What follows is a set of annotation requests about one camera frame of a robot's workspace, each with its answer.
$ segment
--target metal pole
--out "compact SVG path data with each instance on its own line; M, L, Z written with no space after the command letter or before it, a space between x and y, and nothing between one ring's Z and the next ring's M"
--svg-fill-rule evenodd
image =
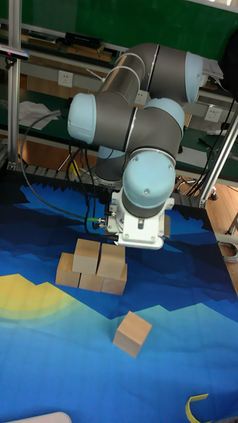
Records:
M223 143L221 145L218 154L216 155L215 161L208 172L206 181L202 187L202 191L199 195L199 207L204 208L206 201L212 191L216 180L225 164L226 159L228 158L229 152L233 147L233 144L238 135L238 107L234 113L233 119L229 125L227 133L224 137Z
M20 49L22 0L9 0L9 46ZM8 158L9 169L18 162L20 59L9 69Z

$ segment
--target light blue joint cap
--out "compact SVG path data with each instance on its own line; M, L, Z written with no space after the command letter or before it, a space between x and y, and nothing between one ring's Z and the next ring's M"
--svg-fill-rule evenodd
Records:
M111 148L108 148L108 147L99 147L99 152L98 152L99 159L107 159L108 157L110 160L110 159L115 159L116 157L121 157L123 155L125 155L123 151L112 150Z
M137 207L163 204L175 186L175 168L160 151L143 151L130 160L123 175L126 197Z
M196 54L186 53L185 59L185 88L187 101L196 101L203 71L203 59Z
M69 109L67 129L72 138L92 144L97 122L96 100L93 94L75 95Z
M169 113L180 126L182 132L181 137L183 137L184 111L176 101L171 100L170 98L154 98L153 100L148 101L144 108L147 107L160 108L164 112Z

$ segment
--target wooden cube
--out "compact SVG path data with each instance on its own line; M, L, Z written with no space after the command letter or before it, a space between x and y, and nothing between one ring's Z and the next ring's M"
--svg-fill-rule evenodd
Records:
M113 344L136 358L152 325L131 311L117 328Z
M57 267L56 284L78 288L80 273L72 272L72 268L73 254L67 254L66 252L63 252Z
M102 244L97 275L105 278L120 279L125 266L125 259L125 247Z
M87 275L82 273L79 281L79 288L100 292L102 288L102 282L102 276Z
M99 261L100 243L78 239L73 257L73 272L95 275Z
M102 292L122 295L126 286L127 272L128 265L125 264L120 279L104 278L102 283Z

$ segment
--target green board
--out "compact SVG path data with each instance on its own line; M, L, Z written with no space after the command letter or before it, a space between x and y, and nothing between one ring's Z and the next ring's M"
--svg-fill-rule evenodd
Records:
M0 0L0 18L8 17ZM187 0L22 0L22 22L131 47L143 42L221 59L236 13Z

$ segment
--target robotic arm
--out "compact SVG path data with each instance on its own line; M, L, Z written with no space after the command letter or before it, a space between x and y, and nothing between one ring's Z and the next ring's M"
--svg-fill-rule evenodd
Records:
M96 96L78 94L71 103L68 132L100 146L100 181L110 186L122 178L107 223L119 245L163 246L165 210L174 204L170 195L183 136L182 106L196 100L202 69L199 56L141 44L118 58ZM134 108L139 89L152 98L143 109ZM124 171L126 153L130 160Z

